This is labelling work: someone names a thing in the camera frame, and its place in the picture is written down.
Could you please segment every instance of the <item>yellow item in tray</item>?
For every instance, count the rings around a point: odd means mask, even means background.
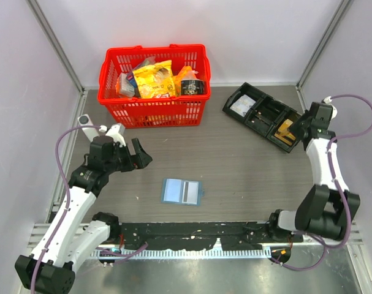
[[[283,141],[285,144],[288,144],[289,146],[292,146],[295,141],[296,137],[293,136],[289,131],[288,127],[292,124],[293,122],[290,119],[286,119],[278,128],[277,132],[274,134],[274,137],[280,139]]]
[[[138,90],[143,99],[175,96],[175,85],[172,79],[172,60],[133,70]]]
[[[190,73],[194,79],[197,77],[194,74],[194,71],[192,70],[191,66],[183,66],[183,68],[180,70],[178,75],[173,77],[173,83],[175,84],[175,89],[176,89],[176,96],[180,96],[180,91],[181,91],[181,80],[188,74]]]

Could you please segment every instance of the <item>yellow snack bag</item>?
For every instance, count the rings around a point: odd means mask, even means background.
[[[175,96],[172,60],[162,61],[132,71],[143,99]]]
[[[180,70],[180,72],[178,73],[178,75],[174,76],[173,77],[173,83],[175,84],[175,89],[176,89],[176,95],[179,96],[180,95],[180,89],[181,89],[181,80],[188,74],[188,73],[191,73],[191,75],[193,76],[193,78],[197,78],[194,74],[194,72],[192,71],[192,68],[191,66],[183,66],[183,68]]]

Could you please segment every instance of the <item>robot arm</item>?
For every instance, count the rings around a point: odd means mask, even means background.
[[[81,116],[78,121],[81,126],[92,125],[88,115]],[[99,136],[93,128],[83,128],[83,131],[91,143],[83,164],[71,173],[70,205],[66,216],[62,219],[62,214],[58,213],[31,255],[20,255],[15,263],[23,286],[29,289],[37,259],[43,249],[47,250],[35,283],[39,293],[68,293],[74,283],[75,273],[90,253],[103,242],[114,240],[120,235],[119,219],[109,213],[98,213],[86,230],[73,239],[83,216],[108,183],[112,173],[145,168],[152,161],[137,138],[132,139],[135,155],[130,154],[122,136],[124,127],[121,124],[113,125],[108,131],[102,126],[100,131],[106,132],[103,136]],[[59,212],[65,209],[66,200]],[[48,248],[45,248],[54,230],[57,232]]]
[[[289,127],[295,137],[301,138],[304,149],[311,162],[314,186],[296,211],[281,211],[278,216],[278,227],[290,231],[303,231],[320,235],[324,238],[341,240],[346,230],[346,214],[340,195],[328,163],[327,147],[335,133],[328,130],[334,117],[334,106],[313,102],[310,110]],[[340,172],[336,156],[337,144],[330,148],[336,179],[344,190],[351,219],[353,220],[359,206],[360,197],[350,193]],[[326,209],[331,203],[332,210]]]

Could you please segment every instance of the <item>orange package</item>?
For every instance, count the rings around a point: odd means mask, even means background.
[[[191,79],[197,78],[191,66],[183,66],[177,76],[173,77],[173,83],[175,84],[176,96],[180,96],[181,81],[186,76],[190,75]]]

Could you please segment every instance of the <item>white panel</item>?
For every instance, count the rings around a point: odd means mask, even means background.
[[[354,1],[304,87],[308,106],[312,101],[353,93],[372,101],[372,0]],[[362,102],[333,102],[338,116],[332,122],[337,134],[367,128],[371,111]],[[351,191],[359,193],[356,217],[368,251],[372,254],[372,133],[338,142],[338,160]]]
[[[27,3],[0,1],[0,293],[13,291],[14,263],[48,213],[55,142],[77,99]]]
[[[39,0],[82,85],[111,47],[207,46],[213,83],[297,82],[340,0]]]

